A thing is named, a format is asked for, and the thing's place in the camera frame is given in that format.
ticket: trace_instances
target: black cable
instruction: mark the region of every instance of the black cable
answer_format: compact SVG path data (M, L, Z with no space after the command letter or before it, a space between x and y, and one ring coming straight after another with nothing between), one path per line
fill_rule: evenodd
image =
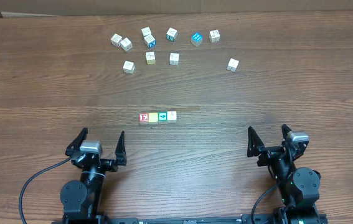
M23 222L23 224L27 224L26 219L24 218L24 214L22 212L22 196L24 195L24 191L26 191L27 185L29 184L29 182L32 181L32 179L34 179L35 177L37 177L40 174L43 174L44 172L51 170L53 168L56 168L62 164L65 164L66 162L68 162L71 159L71 157L68 157L66 160L59 162L58 164L52 165L51 167L48 167L46 169L43 169L41 171L39 171L38 173L34 174L32 177L30 177L27 182L24 184L24 186L22 187L21 193L20 193L20 198L19 198L19 210L20 210L20 216L21 216L21 221Z
M257 202L255 202L255 204L252 207L252 211L251 211L251 222L252 224L255 224L254 218L253 218L253 214L255 213L255 209L257 208L257 205L259 204L259 202L266 197L266 195L268 195L270 192L274 191L276 188L278 188L278 186L282 183L282 181L277 182L277 184L275 184L274 186L272 186L271 188L269 188L265 193L263 193L261 195L261 197L258 198Z

